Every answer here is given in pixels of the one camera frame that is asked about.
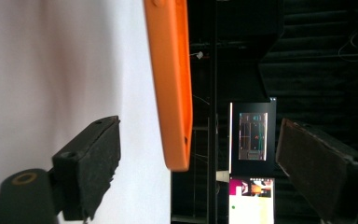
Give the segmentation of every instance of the orange phone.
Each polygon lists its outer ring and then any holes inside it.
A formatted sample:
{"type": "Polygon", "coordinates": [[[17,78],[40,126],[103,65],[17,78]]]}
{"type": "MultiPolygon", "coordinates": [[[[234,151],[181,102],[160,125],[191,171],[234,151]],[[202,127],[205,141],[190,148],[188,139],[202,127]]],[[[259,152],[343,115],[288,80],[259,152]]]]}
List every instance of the orange phone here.
{"type": "Polygon", "coordinates": [[[187,171],[193,103],[186,0],[145,0],[146,25],[167,168],[187,171]]]}

